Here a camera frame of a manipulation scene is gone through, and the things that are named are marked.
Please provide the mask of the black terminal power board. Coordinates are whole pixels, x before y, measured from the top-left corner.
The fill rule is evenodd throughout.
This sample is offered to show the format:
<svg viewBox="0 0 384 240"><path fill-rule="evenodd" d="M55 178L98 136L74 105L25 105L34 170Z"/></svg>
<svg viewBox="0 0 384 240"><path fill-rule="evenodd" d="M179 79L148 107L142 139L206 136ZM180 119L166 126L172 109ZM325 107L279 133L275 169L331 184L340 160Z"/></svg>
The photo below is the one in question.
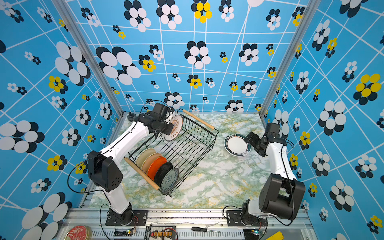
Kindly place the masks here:
<svg viewBox="0 0 384 240"><path fill-rule="evenodd" d="M145 240L177 240L176 226L147 226Z"/></svg>

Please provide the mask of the grey-green small plate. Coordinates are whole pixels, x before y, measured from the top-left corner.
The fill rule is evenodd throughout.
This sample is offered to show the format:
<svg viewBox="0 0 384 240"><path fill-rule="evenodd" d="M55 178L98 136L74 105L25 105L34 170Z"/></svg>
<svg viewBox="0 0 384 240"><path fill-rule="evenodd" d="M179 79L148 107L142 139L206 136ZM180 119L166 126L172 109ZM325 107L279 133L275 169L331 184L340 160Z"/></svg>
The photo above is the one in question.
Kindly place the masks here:
<svg viewBox="0 0 384 240"><path fill-rule="evenodd" d="M173 168L167 172L161 183L161 189L164 192L169 192L175 186L178 182L179 173L180 171L178 168Z"/></svg>

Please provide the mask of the yellow paper sheet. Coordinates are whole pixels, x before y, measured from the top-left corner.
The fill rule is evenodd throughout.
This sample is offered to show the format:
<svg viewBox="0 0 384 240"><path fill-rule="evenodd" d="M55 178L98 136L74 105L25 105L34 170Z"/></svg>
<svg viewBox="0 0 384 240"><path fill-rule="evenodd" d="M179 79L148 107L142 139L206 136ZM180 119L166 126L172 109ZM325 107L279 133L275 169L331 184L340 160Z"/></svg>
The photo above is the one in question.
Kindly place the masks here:
<svg viewBox="0 0 384 240"><path fill-rule="evenodd" d="M281 231L276 232L275 234L268 237L266 240L284 240L285 237Z"/></svg>

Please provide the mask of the beige small plate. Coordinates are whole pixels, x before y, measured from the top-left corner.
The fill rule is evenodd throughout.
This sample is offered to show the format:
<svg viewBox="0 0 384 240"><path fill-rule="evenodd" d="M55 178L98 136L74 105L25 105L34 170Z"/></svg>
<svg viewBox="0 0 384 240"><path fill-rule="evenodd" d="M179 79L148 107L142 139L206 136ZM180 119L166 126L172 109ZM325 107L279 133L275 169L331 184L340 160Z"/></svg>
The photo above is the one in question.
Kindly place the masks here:
<svg viewBox="0 0 384 240"><path fill-rule="evenodd" d="M142 167L141 167L141 170L142 170L145 174L147 174L148 171L149 171L150 166L152 165L152 163L153 163L156 159L160 158L161 156L162 156L162 154L160 154L160 153L154 153L154 154L151 154L151 155L150 155L149 157L147 157L146 160L143 162L143 165L142 165Z"/></svg>

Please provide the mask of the small green circuit board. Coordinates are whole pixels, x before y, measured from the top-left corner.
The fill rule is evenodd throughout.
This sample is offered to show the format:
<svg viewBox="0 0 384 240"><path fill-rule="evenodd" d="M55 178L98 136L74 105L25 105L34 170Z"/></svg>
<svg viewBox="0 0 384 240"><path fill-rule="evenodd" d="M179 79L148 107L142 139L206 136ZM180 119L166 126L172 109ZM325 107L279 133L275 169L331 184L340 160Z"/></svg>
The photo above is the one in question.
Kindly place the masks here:
<svg viewBox="0 0 384 240"><path fill-rule="evenodd" d="M132 230L116 229L114 231L114 237L131 237L133 234Z"/></svg>

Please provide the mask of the white plate orange sunburst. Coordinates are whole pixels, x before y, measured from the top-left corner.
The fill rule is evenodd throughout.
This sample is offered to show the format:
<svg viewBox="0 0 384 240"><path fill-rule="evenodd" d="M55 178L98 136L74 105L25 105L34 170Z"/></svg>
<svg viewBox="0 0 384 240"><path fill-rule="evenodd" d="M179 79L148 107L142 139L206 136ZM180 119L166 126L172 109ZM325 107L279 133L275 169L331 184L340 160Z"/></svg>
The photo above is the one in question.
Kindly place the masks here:
<svg viewBox="0 0 384 240"><path fill-rule="evenodd" d="M169 135L165 135L166 141L170 142L177 138L183 128L183 117L181 115L175 115L171 118L170 123L173 124L172 131Z"/></svg>

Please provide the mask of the cream small plate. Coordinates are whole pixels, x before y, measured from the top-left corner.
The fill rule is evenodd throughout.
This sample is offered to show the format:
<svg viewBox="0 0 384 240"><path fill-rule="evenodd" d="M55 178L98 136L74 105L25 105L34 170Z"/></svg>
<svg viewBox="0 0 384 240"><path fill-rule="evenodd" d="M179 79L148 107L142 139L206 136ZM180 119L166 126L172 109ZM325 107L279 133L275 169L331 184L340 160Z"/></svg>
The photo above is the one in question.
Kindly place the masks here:
<svg viewBox="0 0 384 240"><path fill-rule="evenodd" d="M141 169L144 161L152 154L155 154L156 150L153 148L149 148L144 150L136 159L136 165Z"/></svg>

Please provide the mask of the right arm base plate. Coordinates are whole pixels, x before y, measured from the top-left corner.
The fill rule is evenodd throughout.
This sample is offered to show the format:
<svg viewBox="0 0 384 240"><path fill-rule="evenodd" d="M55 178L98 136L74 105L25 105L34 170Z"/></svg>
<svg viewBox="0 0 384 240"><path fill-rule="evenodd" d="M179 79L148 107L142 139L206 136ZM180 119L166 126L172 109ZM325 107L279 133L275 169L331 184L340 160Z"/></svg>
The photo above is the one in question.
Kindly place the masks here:
<svg viewBox="0 0 384 240"><path fill-rule="evenodd" d="M267 227L268 221L265 217L251 216L250 219L243 218L241 210L225 210L225 217L229 227Z"/></svg>

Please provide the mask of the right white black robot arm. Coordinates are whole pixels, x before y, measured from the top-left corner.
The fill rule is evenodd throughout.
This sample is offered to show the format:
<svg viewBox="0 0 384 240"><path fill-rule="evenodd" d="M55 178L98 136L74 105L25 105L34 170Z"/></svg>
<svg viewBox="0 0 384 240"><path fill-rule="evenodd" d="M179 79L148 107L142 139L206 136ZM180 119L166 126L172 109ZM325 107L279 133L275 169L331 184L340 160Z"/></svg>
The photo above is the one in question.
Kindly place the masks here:
<svg viewBox="0 0 384 240"><path fill-rule="evenodd" d="M250 132L245 142L251 144L261 157L270 160L271 173L262 188L259 202L247 200L242 205L241 221L246 226L262 224L262 213L279 222L295 220L305 195L305 184L297 180L287 156L287 141L279 134L280 126L268 123L262 137Z"/></svg>

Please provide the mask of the white plate red rim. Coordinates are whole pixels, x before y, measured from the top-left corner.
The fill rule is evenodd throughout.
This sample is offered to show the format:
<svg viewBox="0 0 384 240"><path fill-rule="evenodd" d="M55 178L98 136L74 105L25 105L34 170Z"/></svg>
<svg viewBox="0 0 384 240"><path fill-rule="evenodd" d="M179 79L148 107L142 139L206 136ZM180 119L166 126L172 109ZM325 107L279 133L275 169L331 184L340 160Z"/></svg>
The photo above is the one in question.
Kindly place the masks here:
<svg viewBox="0 0 384 240"><path fill-rule="evenodd" d="M235 157L244 157L251 152L251 145L245 142L245 137L240 134L231 134L225 138L226 151Z"/></svg>

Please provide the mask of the red round tin lid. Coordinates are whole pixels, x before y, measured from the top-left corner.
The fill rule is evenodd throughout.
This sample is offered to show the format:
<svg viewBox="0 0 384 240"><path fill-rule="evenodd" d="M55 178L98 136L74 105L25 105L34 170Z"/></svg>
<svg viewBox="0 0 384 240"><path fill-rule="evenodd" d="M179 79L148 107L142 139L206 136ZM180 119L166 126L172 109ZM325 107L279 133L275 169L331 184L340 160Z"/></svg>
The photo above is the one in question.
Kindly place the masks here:
<svg viewBox="0 0 384 240"><path fill-rule="evenodd" d="M79 225L71 228L65 235L64 240L90 240L91 238L91 228L85 225Z"/></svg>

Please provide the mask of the black screwdriver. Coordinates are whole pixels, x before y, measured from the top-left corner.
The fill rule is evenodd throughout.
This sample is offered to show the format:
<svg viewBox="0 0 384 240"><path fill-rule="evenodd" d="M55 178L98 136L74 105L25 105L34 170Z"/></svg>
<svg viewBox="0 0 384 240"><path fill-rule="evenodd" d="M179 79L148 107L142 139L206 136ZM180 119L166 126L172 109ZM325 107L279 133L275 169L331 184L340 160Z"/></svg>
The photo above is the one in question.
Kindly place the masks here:
<svg viewBox="0 0 384 240"><path fill-rule="evenodd" d="M191 230L194 231L194 232L203 232L203 233L207 233L207 232L219 233L220 232L220 231L217 231L217 230L210 230L210 229L201 228L201 227L191 227Z"/></svg>

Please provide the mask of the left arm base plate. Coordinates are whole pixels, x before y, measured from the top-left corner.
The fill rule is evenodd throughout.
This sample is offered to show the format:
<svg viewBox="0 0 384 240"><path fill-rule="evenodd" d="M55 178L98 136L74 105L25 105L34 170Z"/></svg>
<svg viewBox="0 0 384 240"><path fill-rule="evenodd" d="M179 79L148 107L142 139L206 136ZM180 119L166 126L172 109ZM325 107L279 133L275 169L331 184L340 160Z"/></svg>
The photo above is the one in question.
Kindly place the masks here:
<svg viewBox="0 0 384 240"><path fill-rule="evenodd" d="M148 210L127 210L123 214L117 214L112 210L107 213L106 226L145 226Z"/></svg>

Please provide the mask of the black small plate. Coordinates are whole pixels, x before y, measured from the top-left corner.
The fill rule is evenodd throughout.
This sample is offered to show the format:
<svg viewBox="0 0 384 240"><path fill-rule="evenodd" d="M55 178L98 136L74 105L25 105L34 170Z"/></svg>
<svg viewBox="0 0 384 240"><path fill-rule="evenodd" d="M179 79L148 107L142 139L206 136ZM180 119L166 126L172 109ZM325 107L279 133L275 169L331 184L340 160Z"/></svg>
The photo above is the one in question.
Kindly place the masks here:
<svg viewBox="0 0 384 240"><path fill-rule="evenodd" d="M170 162L164 163L157 171L154 182L160 187L166 174L173 168L173 164Z"/></svg>

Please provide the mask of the black wire dish rack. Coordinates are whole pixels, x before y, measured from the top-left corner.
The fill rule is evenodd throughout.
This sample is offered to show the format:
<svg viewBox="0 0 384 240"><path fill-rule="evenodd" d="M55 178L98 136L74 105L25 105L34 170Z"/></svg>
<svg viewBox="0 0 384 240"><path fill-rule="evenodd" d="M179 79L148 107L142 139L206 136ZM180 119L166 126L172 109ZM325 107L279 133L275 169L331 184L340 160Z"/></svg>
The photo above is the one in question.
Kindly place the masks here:
<svg viewBox="0 0 384 240"><path fill-rule="evenodd" d="M181 133L173 141L166 141L164 134L157 137L151 136L140 142L140 145L129 151L125 161L139 173L155 190L163 195L172 196L175 190L186 180L190 173L198 166L201 160L210 152L216 142L219 130L201 118L187 112L178 110L183 117L183 128ZM156 153L162 154L167 162L178 168L179 178L175 186L164 192L154 180L151 180L137 165L136 159L146 149L153 148Z"/></svg>

